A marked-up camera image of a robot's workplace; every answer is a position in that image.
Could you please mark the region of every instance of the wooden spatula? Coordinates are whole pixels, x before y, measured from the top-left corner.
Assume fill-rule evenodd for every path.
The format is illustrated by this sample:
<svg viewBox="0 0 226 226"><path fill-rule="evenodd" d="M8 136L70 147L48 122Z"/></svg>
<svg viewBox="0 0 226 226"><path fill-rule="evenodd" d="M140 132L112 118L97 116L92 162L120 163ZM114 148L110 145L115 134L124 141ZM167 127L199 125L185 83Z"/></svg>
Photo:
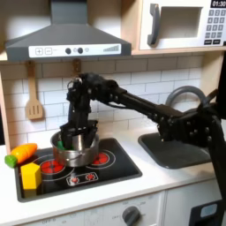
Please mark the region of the wooden spatula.
<svg viewBox="0 0 226 226"><path fill-rule="evenodd" d="M26 104L26 116L29 119L42 118L43 109L41 103L37 100L35 86L35 63L29 61L26 63L28 74L28 85L30 92L30 100Z"/></svg>

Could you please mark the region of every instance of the knob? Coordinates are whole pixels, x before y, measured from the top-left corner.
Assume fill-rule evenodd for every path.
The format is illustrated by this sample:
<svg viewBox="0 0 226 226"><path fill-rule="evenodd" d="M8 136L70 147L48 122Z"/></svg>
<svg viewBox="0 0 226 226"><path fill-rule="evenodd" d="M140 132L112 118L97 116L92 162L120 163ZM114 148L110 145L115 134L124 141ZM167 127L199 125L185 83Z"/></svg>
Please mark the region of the knob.
<svg viewBox="0 0 226 226"><path fill-rule="evenodd" d="M67 53L67 54L71 54L71 49L70 48L67 48L66 50L65 50L65 52Z"/></svg>
<svg viewBox="0 0 226 226"><path fill-rule="evenodd" d="M82 49L82 48L78 48L78 52L79 52L80 54L82 54L82 53L83 53L83 49Z"/></svg>
<svg viewBox="0 0 226 226"><path fill-rule="evenodd" d="M136 207L128 207L123 212L123 219L127 226L132 226L140 218L140 212Z"/></svg>

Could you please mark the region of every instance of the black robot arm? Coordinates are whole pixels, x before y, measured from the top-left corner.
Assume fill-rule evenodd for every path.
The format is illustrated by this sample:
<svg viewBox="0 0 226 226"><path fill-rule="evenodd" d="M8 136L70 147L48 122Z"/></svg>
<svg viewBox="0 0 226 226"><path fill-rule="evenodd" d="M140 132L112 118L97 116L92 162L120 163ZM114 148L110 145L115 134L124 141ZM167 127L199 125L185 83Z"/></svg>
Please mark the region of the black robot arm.
<svg viewBox="0 0 226 226"><path fill-rule="evenodd" d="M97 121L88 120L91 100L115 108L134 109L157 123L162 141L180 140L208 148L226 208L226 145L217 106L210 103L215 95L216 91L207 97L205 105L201 104L197 109L180 112L129 94L115 80L106 80L92 73L80 74L69 87L69 117L68 123L61 127L62 141L66 148L70 148L72 137L82 133L90 144L97 131Z"/></svg>

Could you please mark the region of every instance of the stovetop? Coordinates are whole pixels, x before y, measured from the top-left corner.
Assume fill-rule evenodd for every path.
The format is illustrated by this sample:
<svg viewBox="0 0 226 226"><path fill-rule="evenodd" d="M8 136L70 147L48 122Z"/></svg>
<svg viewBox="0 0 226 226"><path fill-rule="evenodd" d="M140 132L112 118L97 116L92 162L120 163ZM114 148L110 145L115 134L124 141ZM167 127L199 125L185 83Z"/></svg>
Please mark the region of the stovetop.
<svg viewBox="0 0 226 226"><path fill-rule="evenodd" d="M86 167L69 168L60 165L54 159L52 148L39 150L24 164L30 162L41 166L42 183L36 190L24 190L20 175L22 165L19 165L15 169L15 175L18 200L21 202L76 192L142 175L116 139L101 140L98 158Z"/></svg>

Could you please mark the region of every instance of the orange carrot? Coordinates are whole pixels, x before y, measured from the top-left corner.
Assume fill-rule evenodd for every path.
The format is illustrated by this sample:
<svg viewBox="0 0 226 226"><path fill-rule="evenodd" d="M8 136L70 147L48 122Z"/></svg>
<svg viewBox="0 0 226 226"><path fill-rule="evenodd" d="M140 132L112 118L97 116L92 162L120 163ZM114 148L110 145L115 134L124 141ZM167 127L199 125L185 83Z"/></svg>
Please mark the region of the orange carrot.
<svg viewBox="0 0 226 226"><path fill-rule="evenodd" d="M35 151L37 150L38 146L36 144L25 144L15 147L11 154L6 155L4 158L5 163L14 168L17 163L22 163L28 158L30 158Z"/></svg>

